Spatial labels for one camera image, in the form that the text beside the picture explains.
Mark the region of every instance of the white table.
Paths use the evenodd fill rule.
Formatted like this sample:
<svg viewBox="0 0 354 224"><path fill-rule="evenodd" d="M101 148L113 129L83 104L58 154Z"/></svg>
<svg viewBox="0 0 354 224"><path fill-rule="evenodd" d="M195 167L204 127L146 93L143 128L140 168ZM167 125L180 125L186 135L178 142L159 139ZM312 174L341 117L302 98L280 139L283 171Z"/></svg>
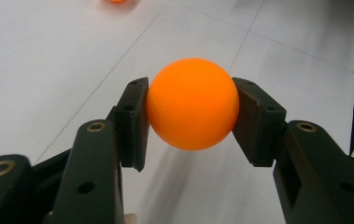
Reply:
<svg viewBox="0 0 354 224"><path fill-rule="evenodd" d="M0 1L0 155L32 164L72 146L127 83L186 57L259 84L349 151L354 1ZM142 224L284 223L273 169L253 168L229 135L208 150L152 130L144 171L123 169L126 213Z"/></svg>

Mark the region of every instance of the ping pong ball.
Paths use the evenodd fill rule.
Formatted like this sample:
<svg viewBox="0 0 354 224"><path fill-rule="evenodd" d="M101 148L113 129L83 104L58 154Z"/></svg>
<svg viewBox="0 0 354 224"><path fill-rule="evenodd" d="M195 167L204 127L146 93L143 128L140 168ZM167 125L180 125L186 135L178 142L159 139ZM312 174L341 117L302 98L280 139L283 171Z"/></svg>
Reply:
<svg viewBox="0 0 354 224"><path fill-rule="evenodd" d="M205 59L168 64L153 79L147 96L148 120L173 147L201 150L220 142L233 129L239 100L232 78Z"/></svg>

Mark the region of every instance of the orange ball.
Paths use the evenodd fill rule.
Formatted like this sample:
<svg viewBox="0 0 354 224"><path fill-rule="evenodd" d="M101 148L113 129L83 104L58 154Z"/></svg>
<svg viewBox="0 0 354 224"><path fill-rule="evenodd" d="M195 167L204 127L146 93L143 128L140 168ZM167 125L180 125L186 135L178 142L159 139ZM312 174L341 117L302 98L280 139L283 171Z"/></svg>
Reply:
<svg viewBox="0 0 354 224"><path fill-rule="evenodd" d="M168 64L152 81L148 119L168 144L201 150L220 142L238 117L237 88L220 66L188 58Z"/></svg>

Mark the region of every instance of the table surface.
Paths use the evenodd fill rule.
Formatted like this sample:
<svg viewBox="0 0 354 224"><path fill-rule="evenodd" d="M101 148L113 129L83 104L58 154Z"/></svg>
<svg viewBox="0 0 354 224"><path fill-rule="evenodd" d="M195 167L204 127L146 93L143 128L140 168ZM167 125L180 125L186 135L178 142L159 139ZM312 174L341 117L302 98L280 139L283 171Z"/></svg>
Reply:
<svg viewBox="0 0 354 224"><path fill-rule="evenodd" d="M256 82L349 151L354 1L0 1L0 155L32 164L104 119L133 79L206 58ZM140 224L285 223L271 168L254 168L232 135L200 152L150 129L144 171L123 169L125 213Z"/></svg>

